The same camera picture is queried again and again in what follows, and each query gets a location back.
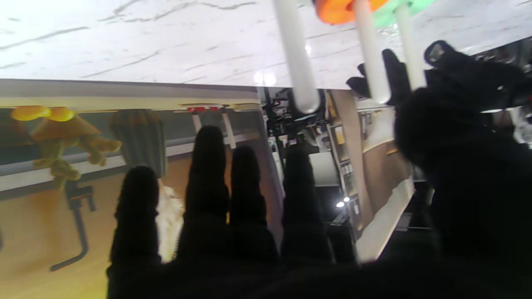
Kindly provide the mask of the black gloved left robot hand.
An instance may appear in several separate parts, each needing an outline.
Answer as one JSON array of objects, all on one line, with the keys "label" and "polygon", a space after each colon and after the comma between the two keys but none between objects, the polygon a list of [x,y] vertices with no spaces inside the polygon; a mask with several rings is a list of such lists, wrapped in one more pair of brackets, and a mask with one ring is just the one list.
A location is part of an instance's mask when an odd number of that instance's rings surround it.
[{"label": "black gloved left robot hand", "polygon": [[[412,85],[405,63],[390,49],[382,51],[386,78],[391,96],[384,104],[399,107],[411,95]],[[424,60],[432,66],[424,70],[427,88],[449,96],[451,100],[466,100],[479,112],[503,110],[531,104],[531,75],[517,66],[503,62],[477,61],[456,51],[444,40],[437,40],[424,51]],[[358,67],[362,76],[349,78],[346,84],[358,97],[376,97],[369,89],[365,64]]]}]

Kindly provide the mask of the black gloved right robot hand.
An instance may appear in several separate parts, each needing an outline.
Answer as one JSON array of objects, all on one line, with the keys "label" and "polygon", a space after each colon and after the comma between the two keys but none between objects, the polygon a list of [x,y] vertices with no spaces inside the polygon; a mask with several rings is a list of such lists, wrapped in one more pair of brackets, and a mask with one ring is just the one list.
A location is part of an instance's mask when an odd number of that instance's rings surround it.
[{"label": "black gloved right robot hand", "polygon": [[394,123],[399,151],[422,169],[439,254],[334,263],[308,155],[286,159],[284,236],[266,221],[255,152],[226,151],[218,127],[196,136],[178,256],[158,255],[158,182],[145,166],[122,183],[108,299],[521,299],[531,297],[531,151],[489,127],[469,98],[415,91]]}]

